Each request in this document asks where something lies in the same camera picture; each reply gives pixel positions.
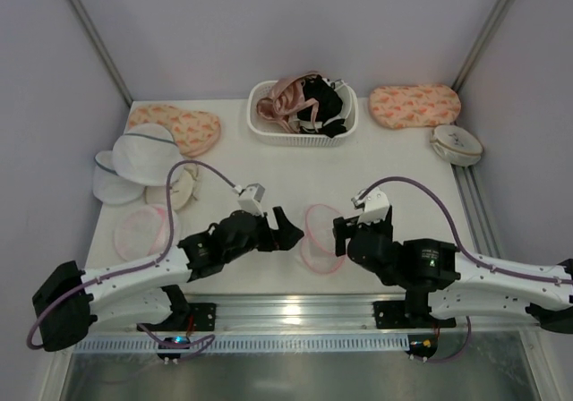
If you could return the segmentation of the pink-trimmed mesh laundry bag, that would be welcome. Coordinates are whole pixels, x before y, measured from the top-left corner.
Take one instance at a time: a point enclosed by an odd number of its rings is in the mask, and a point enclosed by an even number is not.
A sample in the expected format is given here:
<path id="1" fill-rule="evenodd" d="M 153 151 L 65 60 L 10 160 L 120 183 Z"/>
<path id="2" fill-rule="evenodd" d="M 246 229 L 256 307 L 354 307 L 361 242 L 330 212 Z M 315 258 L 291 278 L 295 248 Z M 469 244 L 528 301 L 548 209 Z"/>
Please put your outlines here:
<path id="1" fill-rule="evenodd" d="M 341 216 L 337 209 L 326 204 L 313 204 L 305 211 L 300 257 L 304 266 L 314 274 L 331 275 L 344 264 L 346 256 L 336 255 L 332 234 L 333 221 Z"/>

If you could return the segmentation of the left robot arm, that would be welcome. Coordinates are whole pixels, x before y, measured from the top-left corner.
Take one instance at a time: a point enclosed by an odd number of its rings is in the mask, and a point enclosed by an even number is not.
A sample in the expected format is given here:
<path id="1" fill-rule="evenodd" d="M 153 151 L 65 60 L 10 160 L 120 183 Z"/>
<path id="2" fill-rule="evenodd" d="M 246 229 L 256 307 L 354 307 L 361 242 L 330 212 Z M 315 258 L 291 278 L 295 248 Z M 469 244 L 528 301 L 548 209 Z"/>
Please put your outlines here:
<path id="1" fill-rule="evenodd" d="M 79 269 L 73 260 L 56 267 L 32 297 L 36 321 L 26 338 L 31 350 L 57 352 L 82 341 L 100 323 L 99 306 L 119 303 L 151 289 L 191 283 L 219 273 L 245 254 L 286 252 L 304 237 L 280 207 L 277 227 L 265 214 L 237 210 L 160 254 L 105 269 Z"/>

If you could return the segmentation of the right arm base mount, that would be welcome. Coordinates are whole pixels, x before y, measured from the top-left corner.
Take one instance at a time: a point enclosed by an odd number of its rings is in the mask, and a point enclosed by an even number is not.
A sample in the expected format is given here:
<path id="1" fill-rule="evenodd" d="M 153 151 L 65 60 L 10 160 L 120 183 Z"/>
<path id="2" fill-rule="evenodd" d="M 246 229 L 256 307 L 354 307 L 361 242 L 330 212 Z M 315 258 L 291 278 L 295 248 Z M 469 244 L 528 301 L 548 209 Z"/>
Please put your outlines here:
<path id="1" fill-rule="evenodd" d="M 412 318 L 406 315 L 405 301 L 376 301 L 372 303 L 376 329 L 455 328 L 455 318 L 437 320 L 431 316 Z"/>

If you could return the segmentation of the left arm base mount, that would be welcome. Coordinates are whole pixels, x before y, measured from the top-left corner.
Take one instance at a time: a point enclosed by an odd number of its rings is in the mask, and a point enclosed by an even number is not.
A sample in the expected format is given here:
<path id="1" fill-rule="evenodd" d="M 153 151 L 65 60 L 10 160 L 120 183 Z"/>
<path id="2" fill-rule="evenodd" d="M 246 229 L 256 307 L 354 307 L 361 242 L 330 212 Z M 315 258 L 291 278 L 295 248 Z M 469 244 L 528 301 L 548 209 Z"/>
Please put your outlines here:
<path id="1" fill-rule="evenodd" d="M 209 332 L 216 327 L 215 303 L 188 303 L 187 311 L 174 312 L 165 321 L 154 326 L 156 331 Z"/>

